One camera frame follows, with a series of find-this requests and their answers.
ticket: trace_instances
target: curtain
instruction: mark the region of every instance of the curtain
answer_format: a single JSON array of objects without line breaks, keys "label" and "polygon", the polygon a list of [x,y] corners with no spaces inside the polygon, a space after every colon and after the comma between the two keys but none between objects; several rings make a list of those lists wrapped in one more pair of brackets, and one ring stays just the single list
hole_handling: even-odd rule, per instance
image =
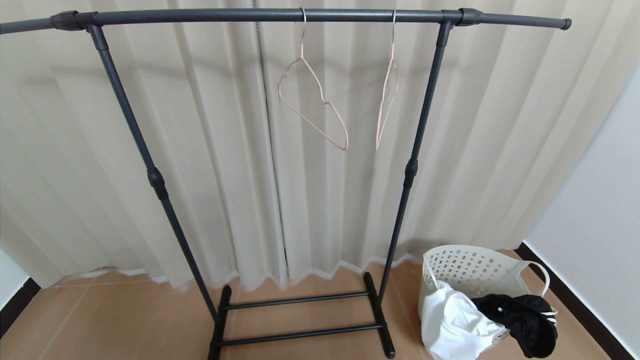
[{"label": "curtain", "polygon": [[[389,8],[261,0],[258,7]],[[251,7],[249,1],[3,2],[2,21],[62,10]],[[397,259],[444,243],[516,247],[597,132],[640,57],[640,4],[398,1],[571,17],[568,31],[454,28]],[[281,286],[386,256],[428,80],[434,24],[396,24],[399,87],[374,150],[389,23],[309,23],[305,56],[349,131],[338,150],[278,98],[297,23],[153,24],[104,31],[205,279]],[[191,278],[146,180],[97,52],[81,31],[3,36],[0,245],[42,286],[104,265]],[[283,94],[342,129],[299,64]]]}]

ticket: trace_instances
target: floor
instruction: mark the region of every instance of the floor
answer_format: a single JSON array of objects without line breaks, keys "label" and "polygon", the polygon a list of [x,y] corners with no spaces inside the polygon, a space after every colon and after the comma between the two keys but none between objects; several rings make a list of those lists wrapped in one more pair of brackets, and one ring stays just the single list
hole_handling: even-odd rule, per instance
[{"label": "floor", "polygon": [[[368,271],[380,282],[382,266]],[[391,273],[383,302],[396,347],[396,359],[429,360],[420,342],[417,298],[421,265],[405,261]],[[523,273],[530,288],[541,286],[532,271]],[[258,290],[243,291],[231,283],[233,302],[364,290],[362,278],[339,269],[331,280],[310,276],[285,292],[266,281]],[[214,299],[220,290],[211,290]],[[559,338],[548,359],[608,359],[604,351],[551,293],[547,300],[559,310]],[[229,314],[226,338],[371,323],[367,298],[309,302],[253,308]],[[93,279],[63,281],[41,290],[0,340],[0,359],[206,359],[212,320],[195,286],[179,292],[157,284],[146,274],[117,271]],[[225,360],[244,359],[386,359],[377,331],[361,331],[225,348]],[[481,360],[525,359],[508,338]]]}]

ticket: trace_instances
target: horizontal rack bar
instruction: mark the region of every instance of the horizontal rack bar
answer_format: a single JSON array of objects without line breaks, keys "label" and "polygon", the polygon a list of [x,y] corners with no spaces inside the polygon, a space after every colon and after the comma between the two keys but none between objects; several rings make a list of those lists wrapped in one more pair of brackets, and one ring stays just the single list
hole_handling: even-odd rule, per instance
[{"label": "horizontal rack bar", "polygon": [[273,301],[247,302],[244,304],[231,304],[231,305],[225,306],[224,308],[226,310],[237,310],[237,309],[248,309],[250,307],[297,304],[299,302],[348,299],[351,297],[361,297],[361,296],[368,296],[368,295],[369,295],[368,291],[359,291],[355,293],[343,293],[343,294],[323,295],[323,296],[313,296],[313,297],[300,297],[296,299],[283,299],[283,300],[273,300]]},{"label": "horizontal rack bar", "polygon": [[374,324],[370,324],[370,325],[337,327],[337,328],[334,328],[334,329],[305,331],[305,332],[294,332],[294,333],[290,333],[290,334],[281,334],[281,335],[261,336],[261,337],[258,337],[258,338],[225,340],[225,341],[221,341],[221,342],[218,342],[218,343],[213,343],[212,345],[214,347],[228,347],[228,346],[233,346],[233,345],[245,345],[245,344],[253,344],[253,343],[263,343],[263,342],[267,342],[267,341],[308,338],[310,336],[342,334],[343,332],[374,330],[374,329],[380,329],[382,327],[383,327],[382,325],[374,323]]},{"label": "horizontal rack bar", "polygon": [[[393,10],[377,9],[305,9],[307,22],[392,22]],[[483,13],[475,9],[396,10],[396,22],[450,21],[455,26],[503,24],[537,26],[566,30],[570,19],[553,19],[523,15]],[[301,22],[300,9],[160,9],[122,12],[62,12],[47,19],[24,20],[0,24],[0,34],[23,31],[62,29],[80,30],[87,25],[150,24],[160,22]]]}]

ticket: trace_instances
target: laundry basket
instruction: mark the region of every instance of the laundry basket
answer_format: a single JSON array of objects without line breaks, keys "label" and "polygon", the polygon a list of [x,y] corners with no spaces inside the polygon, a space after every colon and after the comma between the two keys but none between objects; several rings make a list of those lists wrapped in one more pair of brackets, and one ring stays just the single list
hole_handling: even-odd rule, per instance
[{"label": "laundry basket", "polygon": [[[418,301],[418,314],[422,319],[422,301],[436,290],[436,280],[444,281],[469,298],[487,294],[506,294],[510,297],[531,294],[520,277],[520,272],[530,264],[536,265],[545,275],[545,285],[533,293],[543,296],[549,289],[549,274],[540,264],[520,261],[500,252],[470,245],[443,245],[423,255],[422,285]],[[493,340],[493,345],[509,336],[509,329]]]}]

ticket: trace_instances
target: baseboard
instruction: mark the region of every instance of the baseboard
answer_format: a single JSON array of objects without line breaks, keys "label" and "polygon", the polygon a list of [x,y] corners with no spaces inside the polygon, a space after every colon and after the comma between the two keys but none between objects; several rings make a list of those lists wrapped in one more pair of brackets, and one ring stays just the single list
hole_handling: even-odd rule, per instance
[{"label": "baseboard", "polygon": [[[618,339],[608,330],[608,328],[578,299],[578,297],[569,289],[569,287],[545,264],[528,246],[523,243],[515,252],[523,260],[535,261],[547,269],[551,278],[549,288],[562,301],[562,303],[571,311],[571,314],[582,324],[589,332],[591,337],[602,347],[611,359],[615,360],[635,360],[633,356],[625,349]],[[531,269],[544,280],[542,271],[537,266],[531,266]]]},{"label": "baseboard", "polygon": [[29,305],[38,291],[40,291],[39,285],[32,278],[29,278],[11,300],[6,303],[2,311],[0,311],[0,338],[13,325],[13,322],[18,319],[18,316]]}]

